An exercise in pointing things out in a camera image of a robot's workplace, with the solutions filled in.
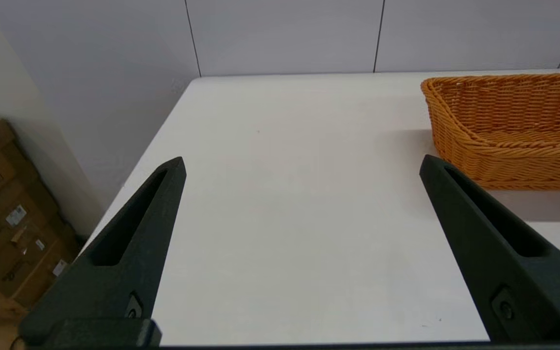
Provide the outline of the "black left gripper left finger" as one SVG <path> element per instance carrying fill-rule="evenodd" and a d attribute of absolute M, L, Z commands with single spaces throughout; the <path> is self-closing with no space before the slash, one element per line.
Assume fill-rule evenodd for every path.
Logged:
<path fill-rule="evenodd" d="M 152 319 L 187 173 L 149 175 L 18 327 L 25 343 L 160 343 Z"/>

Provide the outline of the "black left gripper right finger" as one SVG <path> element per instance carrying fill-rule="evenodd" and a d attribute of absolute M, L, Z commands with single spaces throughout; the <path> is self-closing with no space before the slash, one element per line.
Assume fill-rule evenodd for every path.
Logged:
<path fill-rule="evenodd" d="M 560 342 L 560 249 L 439 157 L 420 178 L 491 341 Z"/>

